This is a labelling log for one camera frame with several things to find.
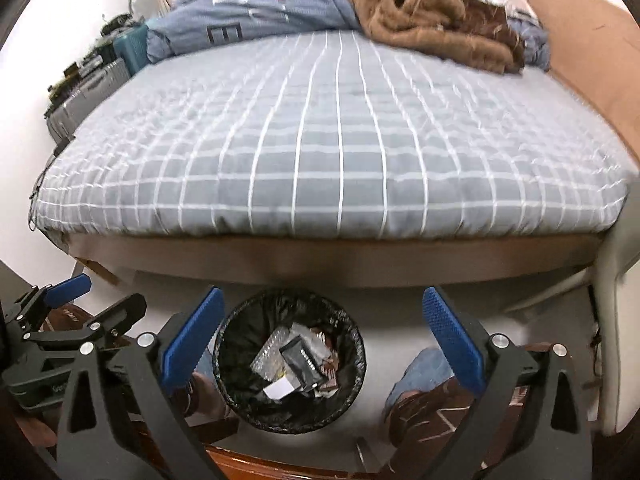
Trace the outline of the silver yellow snack wrapper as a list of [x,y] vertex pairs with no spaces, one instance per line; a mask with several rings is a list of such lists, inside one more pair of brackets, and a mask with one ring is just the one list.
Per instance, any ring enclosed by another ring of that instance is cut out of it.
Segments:
[[299,385],[299,380],[280,352],[280,349],[292,339],[291,331],[287,327],[277,327],[250,363],[252,372],[267,382],[276,382],[286,377],[294,385]]

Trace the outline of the black foil pouch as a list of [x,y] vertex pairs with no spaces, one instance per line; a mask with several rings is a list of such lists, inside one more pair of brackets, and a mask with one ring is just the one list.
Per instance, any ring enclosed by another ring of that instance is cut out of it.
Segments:
[[284,362],[288,364],[300,382],[300,388],[303,392],[314,390],[326,382],[326,376],[322,374],[319,365],[301,336],[294,337],[279,351]]

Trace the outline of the brown cookie box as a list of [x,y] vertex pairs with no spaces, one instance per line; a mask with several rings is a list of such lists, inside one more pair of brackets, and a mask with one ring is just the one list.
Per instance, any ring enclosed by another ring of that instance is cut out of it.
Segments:
[[330,356],[322,361],[320,365],[320,370],[322,374],[326,376],[326,382],[317,387],[314,390],[314,395],[317,398],[332,398],[335,393],[337,393],[340,385],[337,381],[337,371],[340,367],[340,358],[338,357],[337,352],[333,349],[331,341],[329,338],[322,333],[318,328],[313,328],[311,330],[318,339],[321,339],[323,343],[326,345],[326,348],[329,349]]

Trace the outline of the black lined trash bin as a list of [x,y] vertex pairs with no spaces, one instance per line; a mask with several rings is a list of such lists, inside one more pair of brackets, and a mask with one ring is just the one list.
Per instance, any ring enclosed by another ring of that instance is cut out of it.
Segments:
[[328,426],[366,377],[363,339],[336,302],[301,289],[250,297],[216,331],[213,369],[235,415],[276,434]]

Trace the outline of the left brown pajama leg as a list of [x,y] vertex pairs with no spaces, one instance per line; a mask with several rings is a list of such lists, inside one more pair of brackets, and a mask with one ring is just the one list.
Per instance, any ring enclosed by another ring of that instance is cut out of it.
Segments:
[[[56,330],[73,330],[79,328],[83,322],[89,318],[93,318],[85,310],[76,307],[73,304],[66,304],[50,312],[43,323],[43,332],[55,332]],[[113,382],[116,385],[118,394],[122,398],[122,402],[130,413],[138,414],[140,412],[137,401],[134,400],[134,394],[131,391],[130,381],[125,370],[120,365],[119,352],[122,348],[132,345],[132,340],[126,338],[126,344],[118,348],[98,350],[101,362],[106,366],[110,374],[113,376]]]

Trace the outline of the brown pajama leg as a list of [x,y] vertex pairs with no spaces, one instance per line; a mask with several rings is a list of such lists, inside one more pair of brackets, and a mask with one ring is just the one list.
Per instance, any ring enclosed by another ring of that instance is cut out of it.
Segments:
[[[83,322],[89,318],[93,318],[85,310],[76,307],[73,304],[66,304],[50,312],[43,323],[43,332],[55,332],[56,330],[73,330],[79,328]],[[130,381],[125,370],[120,365],[119,352],[122,348],[132,345],[132,340],[126,338],[126,344],[118,348],[98,350],[101,362],[106,366],[110,374],[113,376],[113,382],[116,385],[118,394],[122,398],[122,402],[130,413],[138,414],[140,412],[137,401],[134,400],[134,394],[131,391]]]
[[474,396],[452,376],[430,392],[404,394],[384,417],[387,439],[395,448],[381,479],[416,479],[431,465],[459,429]]

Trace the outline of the left blue slipper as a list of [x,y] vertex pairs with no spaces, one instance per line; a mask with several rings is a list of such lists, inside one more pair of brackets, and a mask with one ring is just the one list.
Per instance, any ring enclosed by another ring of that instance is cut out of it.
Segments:
[[195,365],[189,382],[190,409],[192,413],[205,415],[213,420],[232,417],[231,408],[222,397],[214,377],[213,357],[209,348]]

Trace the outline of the blue slipper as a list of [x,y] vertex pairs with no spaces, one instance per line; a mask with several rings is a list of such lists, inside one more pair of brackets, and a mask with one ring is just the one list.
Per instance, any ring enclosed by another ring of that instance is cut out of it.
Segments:
[[222,397],[214,377],[213,357],[209,348],[195,365],[189,382],[190,409],[192,413],[205,415],[213,420],[232,417],[231,408]]
[[447,359],[439,348],[423,349],[409,364],[396,382],[384,405],[384,417],[390,414],[399,399],[411,391],[430,392],[454,376]]

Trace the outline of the right brown pajama leg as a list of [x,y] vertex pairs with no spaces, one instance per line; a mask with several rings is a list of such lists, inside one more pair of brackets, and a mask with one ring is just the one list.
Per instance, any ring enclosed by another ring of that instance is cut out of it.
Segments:
[[395,448],[381,479],[416,479],[431,465],[459,429],[474,396],[452,376],[430,392],[404,394],[384,417],[387,439]]

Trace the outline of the right blue slipper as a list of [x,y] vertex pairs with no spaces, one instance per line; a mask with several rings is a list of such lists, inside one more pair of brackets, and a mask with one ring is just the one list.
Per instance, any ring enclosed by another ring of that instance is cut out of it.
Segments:
[[384,417],[390,414],[399,399],[411,391],[430,392],[454,376],[447,359],[439,348],[423,349],[409,364],[396,382],[384,405]]

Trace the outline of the small white box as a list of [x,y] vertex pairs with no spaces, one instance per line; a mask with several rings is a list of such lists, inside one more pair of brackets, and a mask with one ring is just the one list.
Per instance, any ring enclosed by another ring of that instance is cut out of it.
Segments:
[[300,388],[300,383],[295,377],[282,376],[269,386],[262,389],[269,400],[280,401]]

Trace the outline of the grey suitcase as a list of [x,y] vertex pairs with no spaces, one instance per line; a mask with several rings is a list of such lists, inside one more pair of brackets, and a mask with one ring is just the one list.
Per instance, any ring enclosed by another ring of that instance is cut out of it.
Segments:
[[70,139],[77,127],[103,101],[129,80],[129,70],[122,58],[95,70],[73,88],[60,104],[50,108],[44,119],[56,145]]

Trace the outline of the grey checked bed sheet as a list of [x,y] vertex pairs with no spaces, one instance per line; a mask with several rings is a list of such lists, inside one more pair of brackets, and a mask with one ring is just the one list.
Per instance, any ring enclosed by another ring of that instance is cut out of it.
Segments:
[[605,120],[541,70],[313,32],[145,67],[43,174],[32,221],[127,236],[601,232],[637,174]]

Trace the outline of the teal plastic basket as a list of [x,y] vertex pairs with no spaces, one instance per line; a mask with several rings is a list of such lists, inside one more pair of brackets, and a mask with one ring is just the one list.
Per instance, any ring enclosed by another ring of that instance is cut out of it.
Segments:
[[126,64],[130,76],[134,76],[149,64],[146,44],[148,26],[145,24],[120,32],[113,40],[113,49],[118,58]]

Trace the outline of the blue striped duvet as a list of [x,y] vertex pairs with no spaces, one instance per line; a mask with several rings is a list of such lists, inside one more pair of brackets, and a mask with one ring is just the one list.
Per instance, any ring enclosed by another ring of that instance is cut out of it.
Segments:
[[152,63],[213,47],[270,36],[358,30],[349,0],[175,0],[148,23]]

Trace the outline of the brown fleece blanket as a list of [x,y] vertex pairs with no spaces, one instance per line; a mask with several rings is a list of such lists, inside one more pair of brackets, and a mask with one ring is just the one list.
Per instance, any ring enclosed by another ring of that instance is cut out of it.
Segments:
[[524,41],[506,11],[480,0],[349,0],[379,44],[418,51],[496,74],[525,66]]

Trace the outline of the wooden bed frame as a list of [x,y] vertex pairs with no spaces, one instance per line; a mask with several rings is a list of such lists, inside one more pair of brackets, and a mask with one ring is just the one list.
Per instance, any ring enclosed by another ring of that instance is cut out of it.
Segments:
[[[532,0],[550,28],[552,74],[593,105],[639,153],[639,5]],[[591,275],[639,257],[639,188],[604,234],[453,240],[294,240],[258,236],[65,234],[66,252],[110,283],[110,266],[245,285],[329,282],[357,288],[457,284],[559,269]]]

